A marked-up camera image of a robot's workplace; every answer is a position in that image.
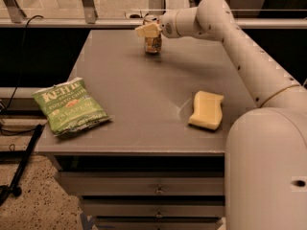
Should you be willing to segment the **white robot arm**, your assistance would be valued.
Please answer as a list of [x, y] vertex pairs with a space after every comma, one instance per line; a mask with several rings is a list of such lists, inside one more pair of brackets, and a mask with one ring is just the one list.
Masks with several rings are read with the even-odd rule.
[[136, 31], [221, 42], [252, 97], [225, 144], [226, 230], [307, 230], [307, 90], [240, 28], [225, 0], [167, 11]]

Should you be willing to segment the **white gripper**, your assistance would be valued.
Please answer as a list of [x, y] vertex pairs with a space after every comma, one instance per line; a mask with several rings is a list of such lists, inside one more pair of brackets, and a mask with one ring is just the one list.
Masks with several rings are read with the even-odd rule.
[[139, 26], [135, 29], [137, 35], [140, 37], [158, 37], [160, 32], [162, 32], [168, 38], [179, 38], [177, 32], [177, 14], [177, 10], [166, 11], [159, 17], [159, 25], [149, 23]]

